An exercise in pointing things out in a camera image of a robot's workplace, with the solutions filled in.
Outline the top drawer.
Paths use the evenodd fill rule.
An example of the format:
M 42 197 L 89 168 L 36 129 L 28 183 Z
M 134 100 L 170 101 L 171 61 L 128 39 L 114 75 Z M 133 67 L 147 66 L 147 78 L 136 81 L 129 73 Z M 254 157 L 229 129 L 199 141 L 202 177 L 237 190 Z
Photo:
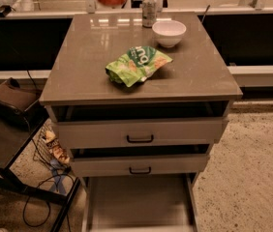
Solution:
M 66 149 L 217 143 L 228 120 L 221 117 L 189 119 L 116 120 L 54 123 Z

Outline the snack bag in basket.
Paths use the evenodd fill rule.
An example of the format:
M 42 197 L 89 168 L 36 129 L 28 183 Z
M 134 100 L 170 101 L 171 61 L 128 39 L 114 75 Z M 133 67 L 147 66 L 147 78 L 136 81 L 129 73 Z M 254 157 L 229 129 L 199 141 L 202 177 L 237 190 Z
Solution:
M 60 142 L 53 131 L 47 130 L 45 132 L 45 145 L 49 152 L 61 163 L 68 164 L 70 157 L 65 149 L 60 145 Z

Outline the silver green soda can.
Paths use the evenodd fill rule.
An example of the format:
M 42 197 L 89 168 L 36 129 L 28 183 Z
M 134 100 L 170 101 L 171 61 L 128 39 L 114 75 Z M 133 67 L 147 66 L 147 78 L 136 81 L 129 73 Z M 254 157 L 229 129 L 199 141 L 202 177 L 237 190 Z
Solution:
M 151 28 L 156 22 L 157 0 L 142 0 L 142 25 Z

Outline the black side table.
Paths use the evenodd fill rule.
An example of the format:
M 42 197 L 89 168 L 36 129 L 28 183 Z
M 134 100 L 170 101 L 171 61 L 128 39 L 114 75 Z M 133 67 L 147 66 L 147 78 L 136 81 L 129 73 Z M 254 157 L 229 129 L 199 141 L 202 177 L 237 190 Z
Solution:
M 59 205 L 61 210 L 52 225 L 50 232 L 59 232 L 61 225 L 80 186 L 80 180 L 72 180 L 72 186 L 67 194 L 58 194 L 53 191 L 35 188 L 22 183 L 11 166 L 22 153 L 34 135 L 39 131 L 47 116 L 43 115 L 29 128 L 18 128 L 0 119 L 0 189 L 13 191 L 31 198 L 45 201 L 47 204 Z

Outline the grey drawer cabinet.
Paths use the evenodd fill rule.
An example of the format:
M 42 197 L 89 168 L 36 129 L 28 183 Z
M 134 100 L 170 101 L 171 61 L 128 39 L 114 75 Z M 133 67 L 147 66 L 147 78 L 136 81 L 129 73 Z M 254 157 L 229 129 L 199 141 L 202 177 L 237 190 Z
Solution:
M 193 186 L 241 92 L 198 17 L 174 20 L 156 61 L 139 14 L 72 20 L 41 104 L 86 192 L 82 232 L 198 232 Z

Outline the middle drawer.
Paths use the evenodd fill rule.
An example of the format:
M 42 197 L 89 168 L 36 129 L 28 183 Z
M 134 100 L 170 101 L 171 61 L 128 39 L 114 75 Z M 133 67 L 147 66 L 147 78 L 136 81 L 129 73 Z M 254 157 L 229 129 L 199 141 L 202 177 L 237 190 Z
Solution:
M 78 177 L 174 174 L 203 171 L 208 160 L 203 154 L 74 159 L 71 168 Z

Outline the open bottom drawer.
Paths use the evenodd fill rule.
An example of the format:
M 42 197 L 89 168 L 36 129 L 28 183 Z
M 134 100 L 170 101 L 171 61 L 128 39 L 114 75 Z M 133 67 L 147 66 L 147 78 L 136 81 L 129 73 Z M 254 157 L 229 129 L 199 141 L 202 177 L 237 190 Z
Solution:
M 91 178 L 81 232 L 199 232 L 190 176 Z

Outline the black device on ledge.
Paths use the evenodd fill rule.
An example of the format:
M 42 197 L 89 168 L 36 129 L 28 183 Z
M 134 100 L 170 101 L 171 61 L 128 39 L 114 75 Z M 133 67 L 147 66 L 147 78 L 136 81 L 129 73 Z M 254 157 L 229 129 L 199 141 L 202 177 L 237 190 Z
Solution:
M 7 16 L 12 11 L 12 7 L 9 5 L 2 5 L 0 7 L 0 17 Z

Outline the white bowl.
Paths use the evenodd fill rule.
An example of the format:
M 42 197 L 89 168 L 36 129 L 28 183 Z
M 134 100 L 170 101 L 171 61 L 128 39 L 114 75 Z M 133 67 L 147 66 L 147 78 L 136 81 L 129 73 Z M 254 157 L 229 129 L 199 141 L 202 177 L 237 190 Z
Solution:
M 152 26 L 154 40 L 163 47 L 174 47 L 183 39 L 187 27 L 176 20 L 157 21 Z

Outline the green chip bag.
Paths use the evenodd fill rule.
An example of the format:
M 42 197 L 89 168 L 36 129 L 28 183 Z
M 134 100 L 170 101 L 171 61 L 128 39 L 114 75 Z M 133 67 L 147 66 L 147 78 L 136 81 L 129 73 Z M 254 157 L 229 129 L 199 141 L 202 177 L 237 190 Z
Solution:
M 154 47 L 135 46 L 109 63 L 106 74 L 111 81 L 132 87 L 138 82 L 145 82 L 159 68 L 171 62 L 169 56 Z

